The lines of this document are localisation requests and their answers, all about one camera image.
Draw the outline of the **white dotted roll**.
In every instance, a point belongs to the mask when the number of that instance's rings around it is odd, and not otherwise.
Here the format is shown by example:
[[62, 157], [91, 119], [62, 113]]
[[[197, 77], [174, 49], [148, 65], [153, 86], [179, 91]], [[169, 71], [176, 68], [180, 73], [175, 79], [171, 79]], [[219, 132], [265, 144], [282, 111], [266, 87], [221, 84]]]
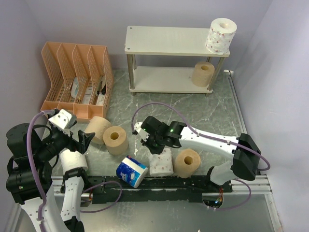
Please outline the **white dotted roll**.
[[236, 34], [237, 25], [227, 18], [217, 18], [212, 21], [206, 38], [206, 48], [214, 54], [223, 55], [228, 52]]
[[162, 177], [174, 174], [170, 148], [164, 148], [161, 154], [149, 154], [148, 158], [150, 176]]

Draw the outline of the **blue paper roll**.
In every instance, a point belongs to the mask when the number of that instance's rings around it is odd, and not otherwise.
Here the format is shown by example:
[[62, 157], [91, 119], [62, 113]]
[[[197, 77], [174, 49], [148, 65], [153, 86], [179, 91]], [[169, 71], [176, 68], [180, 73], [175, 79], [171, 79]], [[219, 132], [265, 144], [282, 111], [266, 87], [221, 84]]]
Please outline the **blue paper roll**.
[[116, 169], [116, 175], [137, 188], [148, 172], [148, 168], [131, 156], [126, 156]]

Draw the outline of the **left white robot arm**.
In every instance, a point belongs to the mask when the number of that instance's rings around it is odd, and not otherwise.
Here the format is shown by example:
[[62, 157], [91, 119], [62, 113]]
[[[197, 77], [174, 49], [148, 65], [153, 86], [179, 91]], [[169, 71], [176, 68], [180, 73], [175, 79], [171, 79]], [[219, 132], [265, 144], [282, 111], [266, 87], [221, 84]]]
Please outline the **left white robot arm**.
[[12, 157], [7, 165], [8, 179], [6, 189], [16, 203], [30, 217], [38, 232], [83, 232], [80, 219], [81, 194], [88, 191], [90, 180], [85, 166], [77, 164], [65, 171], [62, 182], [64, 202], [58, 209], [52, 181], [52, 166], [49, 161], [58, 157], [64, 148], [75, 154], [84, 154], [95, 133], [78, 131], [79, 140], [66, 135], [55, 126], [49, 127], [49, 135], [41, 140], [32, 132], [31, 148], [34, 153], [35, 168], [31, 169], [27, 153], [27, 131], [29, 124], [22, 123], [12, 127], [7, 133], [7, 146]]

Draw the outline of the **brown roll sideways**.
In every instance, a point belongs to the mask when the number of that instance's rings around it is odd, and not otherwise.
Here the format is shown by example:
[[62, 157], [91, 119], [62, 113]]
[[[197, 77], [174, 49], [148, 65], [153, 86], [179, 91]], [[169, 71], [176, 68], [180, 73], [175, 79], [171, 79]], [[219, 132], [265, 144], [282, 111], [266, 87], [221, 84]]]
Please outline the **brown roll sideways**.
[[111, 127], [112, 124], [105, 118], [100, 116], [94, 116], [88, 123], [85, 128], [85, 133], [95, 133], [94, 138], [91, 140], [92, 142], [103, 145], [103, 134], [105, 130]]

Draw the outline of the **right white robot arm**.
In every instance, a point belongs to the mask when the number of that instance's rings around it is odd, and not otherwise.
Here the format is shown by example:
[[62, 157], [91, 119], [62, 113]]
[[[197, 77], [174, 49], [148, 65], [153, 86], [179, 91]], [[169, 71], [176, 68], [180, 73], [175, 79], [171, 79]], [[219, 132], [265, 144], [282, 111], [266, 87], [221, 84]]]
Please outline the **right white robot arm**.
[[261, 151], [251, 136], [245, 133], [240, 137], [223, 136], [198, 130], [179, 121], [172, 121], [168, 125], [153, 116], [135, 123], [133, 130], [151, 154], [160, 154], [168, 146], [201, 149], [226, 158], [224, 164], [211, 168], [207, 173], [205, 188], [210, 192], [216, 192], [232, 179], [254, 181], [257, 175]]

